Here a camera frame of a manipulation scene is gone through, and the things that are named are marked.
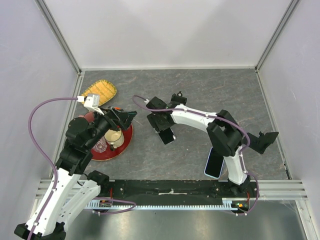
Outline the clear glass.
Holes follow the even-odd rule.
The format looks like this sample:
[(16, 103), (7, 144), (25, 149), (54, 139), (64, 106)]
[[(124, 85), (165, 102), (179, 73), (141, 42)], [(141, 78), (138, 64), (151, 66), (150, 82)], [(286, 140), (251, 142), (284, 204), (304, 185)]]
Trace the clear glass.
[(104, 137), (102, 137), (92, 148), (97, 153), (103, 153), (108, 148), (107, 142)]

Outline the red round tray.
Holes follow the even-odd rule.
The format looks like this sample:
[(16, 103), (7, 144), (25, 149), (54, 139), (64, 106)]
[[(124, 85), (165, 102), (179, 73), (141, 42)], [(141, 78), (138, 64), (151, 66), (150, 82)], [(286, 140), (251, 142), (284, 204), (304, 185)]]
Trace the red round tray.
[(109, 144), (107, 143), (107, 149), (106, 151), (102, 152), (102, 153), (98, 153), (96, 151), (93, 150), (93, 148), (91, 149), (91, 153), (93, 155), (92, 160), (94, 161), (108, 161), (111, 160), (117, 156), (119, 156), (120, 154), (122, 154), (125, 149), (129, 146), (132, 137), (133, 137), (133, 125), (131, 124), (131, 126), (127, 129), (127, 130), (121, 130), (124, 136), (124, 143), (122, 146), (120, 146), (119, 148), (115, 149), (114, 151), (111, 150)]

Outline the black phone clear case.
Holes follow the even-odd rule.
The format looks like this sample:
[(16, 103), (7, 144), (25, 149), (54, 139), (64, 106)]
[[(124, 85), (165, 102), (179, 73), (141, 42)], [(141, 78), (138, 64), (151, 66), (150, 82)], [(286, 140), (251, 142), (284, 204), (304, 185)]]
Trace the black phone clear case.
[(175, 141), (176, 140), (176, 136), (174, 134), (174, 132), (172, 131), (171, 128), (167, 128), (165, 130), (161, 130), (159, 133), (158, 133), (161, 141), (167, 145), (167, 144), (170, 144), (171, 142)]

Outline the cream mug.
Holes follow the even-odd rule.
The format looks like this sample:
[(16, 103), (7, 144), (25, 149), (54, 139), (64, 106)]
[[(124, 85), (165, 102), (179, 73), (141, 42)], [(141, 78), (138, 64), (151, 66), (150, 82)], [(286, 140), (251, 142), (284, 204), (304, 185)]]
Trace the cream mug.
[(112, 151), (121, 147), (125, 142), (123, 132), (120, 129), (119, 130), (111, 130), (111, 129), (108, 130), (104, 134), (104, 138), (105, 138), (106, 142), (109, 144), (110, 149)]

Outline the phone with blue case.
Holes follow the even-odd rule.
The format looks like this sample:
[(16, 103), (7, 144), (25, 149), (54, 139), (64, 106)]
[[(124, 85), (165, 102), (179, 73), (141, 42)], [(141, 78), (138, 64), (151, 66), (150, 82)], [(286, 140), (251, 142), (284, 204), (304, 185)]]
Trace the phone with blue case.
[(206, 165), (204, 168), (204, 174), (207, 177), (219, 179), (223, 171), (224, 162), (224, 156), (219, 154), (212, 147), (207, 157)]

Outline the yellow woven bamboo basket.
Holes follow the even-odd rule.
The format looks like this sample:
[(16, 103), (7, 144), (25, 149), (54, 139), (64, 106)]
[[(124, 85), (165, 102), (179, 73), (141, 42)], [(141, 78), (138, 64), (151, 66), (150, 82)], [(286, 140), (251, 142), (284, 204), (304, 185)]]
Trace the yellow woven bamboo basket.
[(86, 97), (88, 94), (98, 94), (99, 106), (102, 106), (117, 94), (117, 89), (110, 81), (100, 79), (90, 85), (81, 95)]

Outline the black folding phone stand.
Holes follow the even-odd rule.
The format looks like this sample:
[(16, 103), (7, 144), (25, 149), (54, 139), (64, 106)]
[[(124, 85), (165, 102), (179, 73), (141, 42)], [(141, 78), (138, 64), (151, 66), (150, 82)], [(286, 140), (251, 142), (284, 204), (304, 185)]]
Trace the black folding phone stand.
[(267, 132), (266, 134), (259, 132), (259, 136), (255, 136), (251, 133), (247, 133), (250, 144), (249, 147), (259, 154), (264, 154), (266, 149), (275, 142), (279, 135), (279, 132)]

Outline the black round-base phone stand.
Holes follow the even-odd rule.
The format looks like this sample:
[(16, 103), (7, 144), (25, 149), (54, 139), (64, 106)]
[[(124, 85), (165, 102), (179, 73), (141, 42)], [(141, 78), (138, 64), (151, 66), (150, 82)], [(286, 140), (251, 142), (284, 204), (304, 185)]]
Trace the black round-base phone stand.
[(186, 105), (187, 98), (183, 96), (181, 91), (179, 91), (178, 93), (172, 94), (170, 103), (176, 106), (180, 104)]

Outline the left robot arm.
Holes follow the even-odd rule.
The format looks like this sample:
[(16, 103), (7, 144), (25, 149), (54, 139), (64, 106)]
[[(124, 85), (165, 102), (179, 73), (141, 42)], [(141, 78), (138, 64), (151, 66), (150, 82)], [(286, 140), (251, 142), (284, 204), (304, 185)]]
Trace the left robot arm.
[(14, 234), (24, 240), (63, 240), (87, 204), (110, 191), (109, 176), (95, 170), (88, 174), (80, 190), (68, 199), (93, 158), (92, 148), (107, 131), (127, 130), (136, 115), (136, 111), (109, 107), (98, 109), (92, 122), (84, 117), (73, 119), (66, 131), (64, 147), (44, 198), (32, 218), (17, 225)]

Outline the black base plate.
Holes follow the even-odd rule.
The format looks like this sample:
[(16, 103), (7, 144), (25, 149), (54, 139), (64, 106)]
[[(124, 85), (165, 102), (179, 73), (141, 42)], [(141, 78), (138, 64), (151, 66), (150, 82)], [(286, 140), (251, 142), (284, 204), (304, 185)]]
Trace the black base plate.
[(222, 199), (256, 197), (256, 184), (238, 188), (227, 180), (133, 180), (109, 181), (101, 188), (100, 197), (131, 201), (138, 204), (218, 204)]

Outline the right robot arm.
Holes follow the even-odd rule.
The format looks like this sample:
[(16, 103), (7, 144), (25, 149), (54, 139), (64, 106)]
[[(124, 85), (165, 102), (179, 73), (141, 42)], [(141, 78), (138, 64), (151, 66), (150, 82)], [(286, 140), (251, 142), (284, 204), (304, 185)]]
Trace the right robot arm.
[(227, 111), (204, 112), (187, 107), (187, 98), (181, 92), (174, 93), (169, 103), (156, 96), (145, 103), (152, 110), (147, 119), (165, 145), (176, 139), (171, 129), (174, 125), (186, 125), (206, 132), (212, 147), (204, 174), (218, 179), (223, 165), (226, 165), (229, 192), (240, 197), (247, 191), (250, 177), (242, 160), (243, 138), (246, 134)]

